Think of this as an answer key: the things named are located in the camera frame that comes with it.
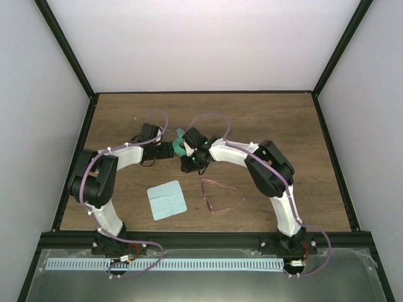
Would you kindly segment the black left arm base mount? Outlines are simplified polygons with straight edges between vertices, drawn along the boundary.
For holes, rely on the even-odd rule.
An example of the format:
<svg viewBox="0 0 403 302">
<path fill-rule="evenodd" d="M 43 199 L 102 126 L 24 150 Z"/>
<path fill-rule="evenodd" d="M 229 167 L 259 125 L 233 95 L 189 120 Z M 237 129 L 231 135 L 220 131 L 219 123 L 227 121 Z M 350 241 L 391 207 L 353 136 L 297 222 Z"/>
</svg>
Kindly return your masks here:
<svg viewBox="0 0 403 302">
<path fill-rule="evenodd" d="M 105 256 L 144 255 L 145 247 L 141 243 L 122 242 L 95 231 L 92 254 Z"/>
</svg>

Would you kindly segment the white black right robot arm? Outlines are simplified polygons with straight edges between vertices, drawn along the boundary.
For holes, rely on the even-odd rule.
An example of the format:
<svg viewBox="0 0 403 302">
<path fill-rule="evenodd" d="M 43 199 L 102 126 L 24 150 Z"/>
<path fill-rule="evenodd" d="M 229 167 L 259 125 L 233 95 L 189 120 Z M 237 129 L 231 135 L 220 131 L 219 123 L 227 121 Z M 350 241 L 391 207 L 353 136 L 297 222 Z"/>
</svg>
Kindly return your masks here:
<svg viewBox="0 0 403 302">
<path fill-rule="evenodd" d="M 181 170 L 197 171 L 203 175 L 211 162 L 228 162 L 245 167 L 257 189 L 270 198 L 277 219 L 281 249 L 289 254 L 302 246 L 305 229 L 288 200 L 293 191 L 294 168 L 273 142 L 237 143 L 213 136 L 191 138 L 184 135 L 182 146 L 186 154 L 181 157 Z"/>
</svg>

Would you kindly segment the blue-grey glasses case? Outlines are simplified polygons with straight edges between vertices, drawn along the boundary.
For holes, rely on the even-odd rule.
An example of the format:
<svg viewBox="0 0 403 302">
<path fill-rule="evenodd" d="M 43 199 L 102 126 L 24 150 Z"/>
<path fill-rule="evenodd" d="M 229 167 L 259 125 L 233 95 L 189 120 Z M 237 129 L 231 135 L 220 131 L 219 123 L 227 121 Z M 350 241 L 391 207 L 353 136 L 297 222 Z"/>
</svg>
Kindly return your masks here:
<svg viewBox="0 0 403 302">
<path fill-rule="evenodd" d="M 185 131 L 181 128 L 178 128 L 176 130 L 177 133 L 177 139 L 175 139 L 175 141 L 173 142 L 173 151 L 174 153 L 179 156 L 187 156 L 188 153 L 186 151 L 186 148 L 184 146 L 184 138 L 183 136 L 185 135 Z"/>
</svg>

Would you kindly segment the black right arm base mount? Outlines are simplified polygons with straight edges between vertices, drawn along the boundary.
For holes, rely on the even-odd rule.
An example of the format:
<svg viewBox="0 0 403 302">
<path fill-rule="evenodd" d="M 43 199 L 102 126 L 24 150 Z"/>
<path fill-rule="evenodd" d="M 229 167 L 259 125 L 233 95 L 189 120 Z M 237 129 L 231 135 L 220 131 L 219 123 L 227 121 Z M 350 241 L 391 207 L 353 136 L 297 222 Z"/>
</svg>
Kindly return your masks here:
<svg viewBox="0 0 403 302">
<path fill-rule="evenodd" d="M 289 238 L 280 232 L 264 233 L 259 237 L 258 248 L 263 254 L 278 257 L 302 256 L 302 254 L 306 253 L 306 248 L 309 255 L 315 255 L 317 254 L 317 248 L 311 245 L 313 239 L 309 234 L 295 235 Z"/>
</svg>

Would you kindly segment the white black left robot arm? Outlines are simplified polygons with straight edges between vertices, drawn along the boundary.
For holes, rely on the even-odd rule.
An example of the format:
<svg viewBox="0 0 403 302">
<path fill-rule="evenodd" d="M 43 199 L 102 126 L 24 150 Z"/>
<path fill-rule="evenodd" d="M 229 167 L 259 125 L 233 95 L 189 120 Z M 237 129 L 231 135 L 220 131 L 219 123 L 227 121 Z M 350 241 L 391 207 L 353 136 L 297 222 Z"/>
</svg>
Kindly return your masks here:
<svg viewBox="0 0 403 302">
<path fill-rule="evenodd" d="M 174 157 L 171 142 L 124 143 L 106 150 L 83 149 L 69 179 L 69 194 L 93 216 L 97 231 L 108 237 L 106 246 L 114 254 L 128 249 L 124 222 L 112 202 L 117 172 L 130 165 Z"/>
</svg>

